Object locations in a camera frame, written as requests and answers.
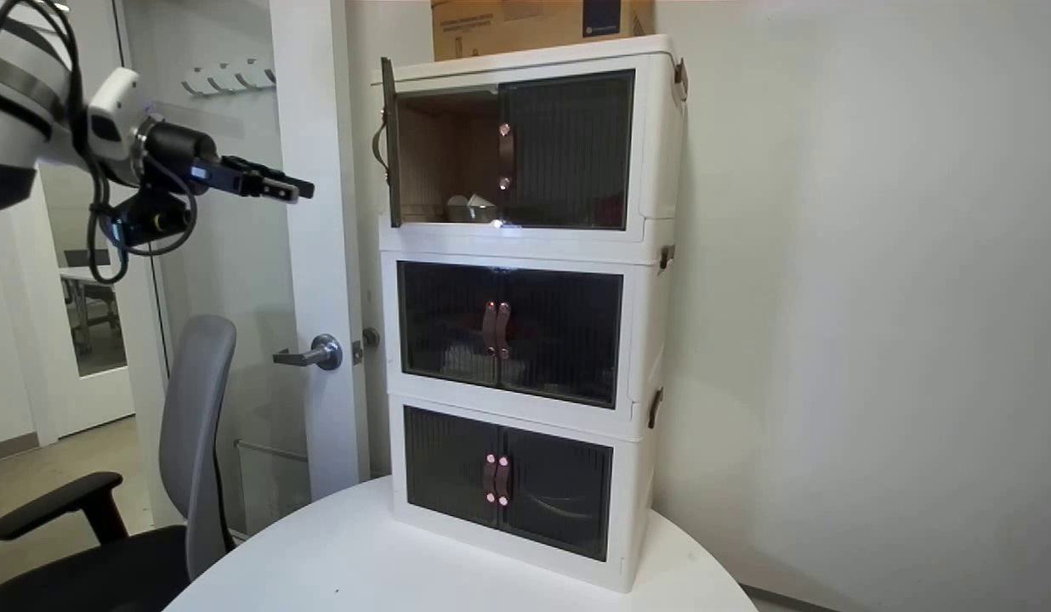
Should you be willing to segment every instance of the storage cabinet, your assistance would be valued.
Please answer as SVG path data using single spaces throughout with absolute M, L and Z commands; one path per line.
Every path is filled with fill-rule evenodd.
M 406 499 L 605 559 L 611 450 L 405 409 Z
M 622 277 L 399 262 L 400 372 L 616 404 Z
M 383 63 L 392 224 L 624 229 L 631 71 L 393 92 Z

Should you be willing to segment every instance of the table top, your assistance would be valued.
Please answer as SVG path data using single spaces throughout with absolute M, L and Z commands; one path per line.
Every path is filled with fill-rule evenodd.
M 399 521 L 392 480 L 334 492 L 245 540 L 170 612 L 752 612 L 734 578 L 680 526 L 648 516 L 631 591 L 605 591 Z

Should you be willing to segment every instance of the floor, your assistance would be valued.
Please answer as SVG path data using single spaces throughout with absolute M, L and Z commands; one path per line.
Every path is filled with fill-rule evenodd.
M 142 480 L 142 450 L 134 423 L 116 423 L 75 438 L 63 438 L 46 450 L 23 450 L 0 458 L 0 515 L 12 509 L 15 505 L 26 505 L 75 475 L 84 472 L 123 472 L 123 488 L 116 490 L 116 508 L 123 509 L 124 532 L 150 532 L 150 492 Z M 0 583 L 37 568 L 52 559 L 84 551 L 94 539 L 84 525 L 84 516 L 62 516 L 12 543 L 0 543 Z

